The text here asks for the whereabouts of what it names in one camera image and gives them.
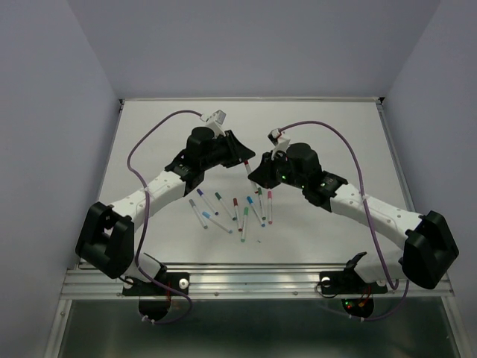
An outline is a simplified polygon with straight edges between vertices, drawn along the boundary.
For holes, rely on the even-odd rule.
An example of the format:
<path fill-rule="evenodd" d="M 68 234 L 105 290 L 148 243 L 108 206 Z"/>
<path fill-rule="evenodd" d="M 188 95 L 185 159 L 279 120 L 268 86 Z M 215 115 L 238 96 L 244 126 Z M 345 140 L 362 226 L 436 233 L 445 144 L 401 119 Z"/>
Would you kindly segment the pink cap pen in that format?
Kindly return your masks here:
<path fill-rule="evenodd" d="M 267 219 L 268 219 L 268 224 L 273 224 L 273 194 L 271 190 L 268 190 L 268 214 L 267 214 Z"/>

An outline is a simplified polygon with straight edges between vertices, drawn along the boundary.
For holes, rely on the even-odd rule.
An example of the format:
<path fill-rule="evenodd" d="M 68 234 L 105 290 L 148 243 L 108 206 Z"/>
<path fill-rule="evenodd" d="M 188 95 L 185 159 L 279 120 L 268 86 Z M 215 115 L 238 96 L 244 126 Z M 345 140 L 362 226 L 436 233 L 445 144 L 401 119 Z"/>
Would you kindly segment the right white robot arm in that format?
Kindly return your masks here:
<path fill-rule="evenodd" d="M 387 278 L 434 289 L 459 255 L 440 213 L 409 212 L 363 196 L 346 179 L 323 170 L 317 153 L 305 143 L 290 145 L 286 151 L 265 152 L 248 177 L 266 189 L 280 184 L 298 188 L 310 204 L 374 229 L 396 246 L 395 251 L 380 253 L 376 259 L 359 253 L 347 262 L 343 282 L 352 291 Z"/>

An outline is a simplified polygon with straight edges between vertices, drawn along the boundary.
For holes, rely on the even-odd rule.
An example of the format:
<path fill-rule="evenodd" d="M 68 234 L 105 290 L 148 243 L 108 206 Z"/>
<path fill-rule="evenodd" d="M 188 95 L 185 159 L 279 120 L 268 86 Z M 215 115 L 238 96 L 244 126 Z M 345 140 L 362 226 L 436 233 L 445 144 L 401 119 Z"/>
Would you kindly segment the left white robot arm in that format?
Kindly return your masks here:
<path fill-rule="evenodd" d="M 194 128 L 186 147 L 150 183 L 112 204 L 96 202 L 88 209 L 75 253 L 111 279 L 133 277 L 148 293 L 161 292 L 166 267 L 142 252 L 145 240 L 135 238 L 137 230 L 145 230 L 149 218 L 196 189 L 207 170 L 231 168 L 254 155 L 232 131 L 217 135 Z"/>

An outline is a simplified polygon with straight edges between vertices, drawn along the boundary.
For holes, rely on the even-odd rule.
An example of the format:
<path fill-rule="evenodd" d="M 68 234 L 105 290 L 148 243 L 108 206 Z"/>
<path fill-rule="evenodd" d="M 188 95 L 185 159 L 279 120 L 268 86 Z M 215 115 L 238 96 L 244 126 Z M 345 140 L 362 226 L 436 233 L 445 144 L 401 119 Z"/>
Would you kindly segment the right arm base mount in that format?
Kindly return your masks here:
<path fill-rule="evenodd" d="M 320 273 L 319 281 L 315 285 L 315 292 L 322 298 L 332 299 L 343 295 L 341 305 L 344 312 L 351 318 L 366 321 L 374 311 L 374 295 L 384 295 L 388 292 L 386 285 L 380 286 L 377 282 L 365 283 L 356 273 L 358 262 L 367 253 L 361 252 L 348 260 L 341 271 L 324 271 Z"/>

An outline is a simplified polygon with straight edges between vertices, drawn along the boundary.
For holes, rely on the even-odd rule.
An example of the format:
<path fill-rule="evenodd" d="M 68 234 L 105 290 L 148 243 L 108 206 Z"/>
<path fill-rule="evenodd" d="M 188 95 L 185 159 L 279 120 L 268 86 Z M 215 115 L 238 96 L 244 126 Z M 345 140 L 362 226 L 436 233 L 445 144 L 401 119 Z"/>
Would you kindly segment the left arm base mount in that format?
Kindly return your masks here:
<path fill-rule="evenodd" d="M 151 307 L 146 308 L 146 310 L 141 310 L 139 308 L 139 314 L 141 315 L 142 321 L 152 324 L 153 326 L 159 326 L 177 323 L 189 317 L 193 308 L 192 299 L 188 296 L 186 290 L 180 287 L 179 283 L 174 284 L 168 282 L 166 266 L 151 255 L 140 254 L 137 252 L 130 268 L 124 273 L 124 275 L 132 278 L 134 283 L 138 281 L 149 283 L 156 289 L 160 289 L 162 293 L 165 294 L 166 305 L 163 308 L 154 309 Z M 180 315 L 166 318 L 172 306 L 171 297 L 173 295 L 184 298 L 188 306 Z"/>

